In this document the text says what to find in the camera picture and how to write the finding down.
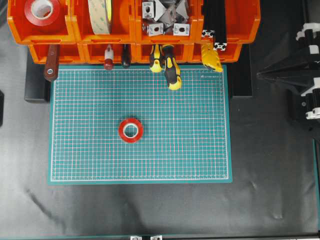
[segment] red tape roll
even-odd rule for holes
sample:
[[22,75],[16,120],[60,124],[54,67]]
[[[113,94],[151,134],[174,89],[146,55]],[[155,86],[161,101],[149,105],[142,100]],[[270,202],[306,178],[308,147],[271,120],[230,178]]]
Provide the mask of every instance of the red tape roll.
[[[132,137],[129,137],[125,134],[125,130],[129,126],[135,126],[137,128],[137,133]],[[122,138],[123,141],[129,144],[133,144],[139,141],[139,139],[144,134],[144,127],[142,126],[139,120],[135,118],[128,118],[120,123],[118,132],[119,132],[119,136]]]
[[24,15],[33,25],[44,27],[53,24],[60,15],[59,0],[27,0]]

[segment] yellow utility knife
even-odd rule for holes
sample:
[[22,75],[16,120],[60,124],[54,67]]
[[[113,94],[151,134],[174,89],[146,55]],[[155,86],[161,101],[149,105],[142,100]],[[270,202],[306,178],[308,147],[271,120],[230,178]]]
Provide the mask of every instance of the yellow utility knife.
[[201,45],[202,63],[205,67],[210,68],[218,73],[223,72],[223,67],[220,63],[218,51],[214,50],[212,43]]

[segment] orange storage bin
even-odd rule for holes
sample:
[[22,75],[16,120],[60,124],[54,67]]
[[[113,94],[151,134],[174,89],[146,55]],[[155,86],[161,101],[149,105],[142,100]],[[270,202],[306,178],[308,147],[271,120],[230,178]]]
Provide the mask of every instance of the orange storage bin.
[[[45,64],[47,61],[49,44],[29,45],[29,50],[35,64]],[[59,63],[61,64],[83,64],[85,54],[81,44],[60,45]]]
[[[222,63],[233,63],[238,61],[242,44],[230,43],[226,51],[218,51]],[[189,48],[188,63],[202,63],[201,44],[192,44]]]
[[[83,44],[85,60],[89,64],[103,64],[105,62],[105,50],[109,43],[99,44]],[[113,62],[115,64],[121,63],[121,55],[123,51],[123,44],[112,44],[114,52]],[[136,45],[130,44],[131,63],[136,63]]]
[[198,26],[198,0],[188,0],[189,4],[189,20],[190,35],[189,36],[173,36],[158,35],[148,36],[143,32],[142,18],[142,0],[135,0],[135,40],[137,44],[193,44],[196,40]]
[[77,42],[95,43],[134,43],[135,0],[112,1],[112,29],[109,35],[95,35],[90,22],[88,0],[72,0],[72,26]]
[[[202,37],[204,0],[198,4],[198,25],[196,43],[213,42],[213,38]],[[260,0],[225,0],[227,42],[237,44],[252,43],[261,21]]]
[[54,26],[36,26],[25,16],[25,2],[8,0],[7,21],[18,44],[74,44],[76,42],[71,23],[71,0],[59,0],[60,17]]
[[[152,44],[137,44],[135,47],[137,62],[140,64],[149,64]],[[174,44],[174,54],[177,63],[186,63],[188,61],[189,47],[188,44]]]

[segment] brown handle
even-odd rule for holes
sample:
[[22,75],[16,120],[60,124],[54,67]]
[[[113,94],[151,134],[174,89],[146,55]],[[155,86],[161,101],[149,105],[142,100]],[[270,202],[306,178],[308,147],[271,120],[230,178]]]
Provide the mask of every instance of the brown handle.
[[44,66],[44,78],[49,82],[57,79],[59,71],[59,55],[60,45],[49,45],[48,55],[46,57],[46,63]]

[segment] screwdriver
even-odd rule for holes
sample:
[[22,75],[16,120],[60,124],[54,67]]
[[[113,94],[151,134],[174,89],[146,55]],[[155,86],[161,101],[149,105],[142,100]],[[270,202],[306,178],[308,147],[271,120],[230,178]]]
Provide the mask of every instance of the screwdriver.
[[129,44],[124,44],[121,55],[121,65],[124,69],[127,69],[131,65],[131,54],[129,50]]
[[180,77],[180,68],[176,62],[174,54],[174,46],[171,44],[164,44],[162,46],[165,62],[165,78],[170,90],[178,90],[182,86]]
[[150,53],[150,69],[153,73],[160,73],[162,71],[164,53],[161,45],[155,44],[152,46]]

